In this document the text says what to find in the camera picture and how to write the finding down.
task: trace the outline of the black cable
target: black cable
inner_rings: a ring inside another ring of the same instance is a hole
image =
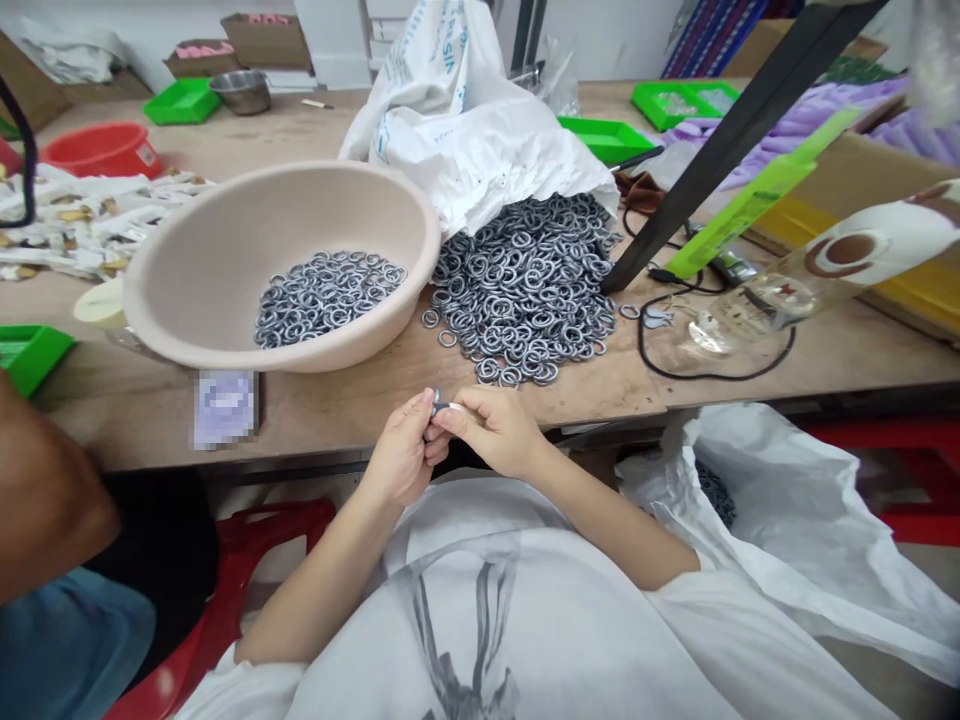
[[[633,230],[627,224],[627,212],[628,210],[626,209],[623,211],[623,229],[626,230],[627,234],[630,235],[630,237],[635,238],[636,233],[633,232]],[[683,247],[682,245],[679,245],[675,242],[668,242],[667,246],[677,248],[677,249],[680,249],[681,247]],[[787,355],[789,355],[790,351],[793,349],[793,345],[797,340],[796,327],[790,328],[790,336],[787,338],[787,344],[783,346],[783,350],[781,350],[780,354],[777,355],[776,358],[774,358],[773,362],[771,362],[765,368],[761,370],[757,370],[756,372],[750,373],[749,375],[720,375],[719,373],[698,373],[696,375],[677,375],[676,373],[667,372],[663,368],[654,364],[654,362],[647,355],[647,347],[643,339],[643,331],[645,329],[643,324],[643,318],[647,314],[647,309],[651,305],[654,305],[658,302],[663,302],[667,298],[677,297],[679,295],[686,295],[692,292],[702,292],[707,295],[722,295],[729,289],[729,287],[724,278],[721,278],[721,281],[723,282],[723,287],[721,288],[713,289],[713,288],[703,287],[703,270],[697,271],[696,279],[692,283],[688,283],[685,280],[681,280],[672,272],[664,268],[653,268],[649,270],[648,273],[650,277],[652,277],[657,282],[682,285],[684,288],[683,290],[679,290],[675,293],[667,293],[666,295],[661,295],[658,298],[649,300],[646,303],[644,303],[643,306],[640,308],[640,317],[637,319],[637,347],[640,351],[640,358],[643,360],[643,363],[648,368],[650,368],[655,373],[657,373],[657,375],[662,375],[663,377],[669,378],[671,380],[725,380],[727,382],[743,382],[745,380],[753,380],[754,378],[758,378],[761,375],[766,375],[768,372],[770,372],[771,370],[778,367],[781,363],[783,363],[783,361],[787,359]]]
[[[27,121],[23,110],[20,109],[17,99],[10,92],[6,81],[0,75],[0,100],[7,106],[13,122],[20,133],[20,139],[23,140],[23,217],[19,220],[0,220],[0,229],[12,229],[18,227],[27,227],[32,225],[36,219],[36,202],[33,195],[33,183],[37,176],[37,138],[33,134],[33,129]]]

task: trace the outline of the beige plastic basin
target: beige plastic basin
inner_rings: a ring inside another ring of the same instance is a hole
[[[261,350],[254,323],[270,276],[319,250],[378,253],[407,278],[341,328]],[[124,310],[149,348],[190,367],[338,370],[400,334],[439,252],[436,211],[400,173],[337,160],[278,165],[208,190],[168,218],[130,264]]]

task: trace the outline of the white shirt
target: white shirt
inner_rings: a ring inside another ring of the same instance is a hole
[[[231,647],[177,717],[895,716],[739,578],[641,592],[535,490],[478,478],[404,513],[313,663],[236,665]]]

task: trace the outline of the blurred card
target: blurred card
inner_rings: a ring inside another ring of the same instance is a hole
[[[201,370],[193,411],[193,449],[215,450],[257,434],[259,373]]]

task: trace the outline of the stainless steel bowl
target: stainless steel bowl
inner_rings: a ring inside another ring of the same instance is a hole
[[[267,76],[259,70],[235,70],[210,81],[223,104],[237,115],[257,115],[270,109]]]

